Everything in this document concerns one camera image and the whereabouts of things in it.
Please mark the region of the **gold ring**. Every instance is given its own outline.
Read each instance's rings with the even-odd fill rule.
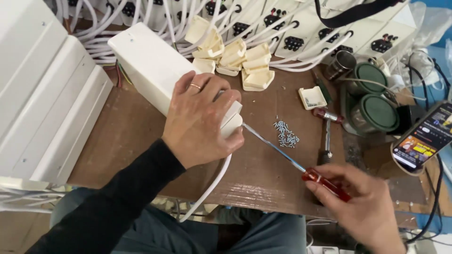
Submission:
[[[196,88],[198,88],[200,91],[202,90],[202,88],[199,86],[199,85],[197,85],[197,84],[193,84],[193,83],[191,83],[190,85],[192,85],[192,86],[194,86],[194,87],[196,87]]]

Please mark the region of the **red screwdriver handle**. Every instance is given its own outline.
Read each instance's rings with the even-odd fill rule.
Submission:
[[[323,186],[325,186],[325,188],[331,191],[334,195],[338,196],[344,202],[348,202],[350,199],[352,199],[352,197],[348,195],[343,189],[336,187],[313,168],[307,168],[306,172],[301,176],[301,179],[303,179],[303,181],[314,181],[322,184]]]

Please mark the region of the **metal cup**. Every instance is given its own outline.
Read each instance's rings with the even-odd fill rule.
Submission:
[[[355,66],[356,59],[352,53],[341,50],[337,52],[334,60],[326,67],[323,76],[328,80],[334,81]]]

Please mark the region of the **smartphone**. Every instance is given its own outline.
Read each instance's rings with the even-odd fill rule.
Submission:
[[[415,173],[426,161],[452,142],[452,103],[436,103],[392,147],[397,162]]]

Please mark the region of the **green lid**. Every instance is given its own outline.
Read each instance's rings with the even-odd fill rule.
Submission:
[[[359,63],[356,65],[353,71],[357,79],[371,80],[388,86],[388,80],[386,79],[386,76],[379,68],[375,67],[374,65],[371,65],[369,63]],[[384,87],[369,82],[356,81],[356,84],[358,84],[359,87],[370,94],[380,95],[385,91]]]
[[[361,98],[359,111],[363,118],[383,132],[395,130],[400,123],[399,114],[384,98],[367,94]]]

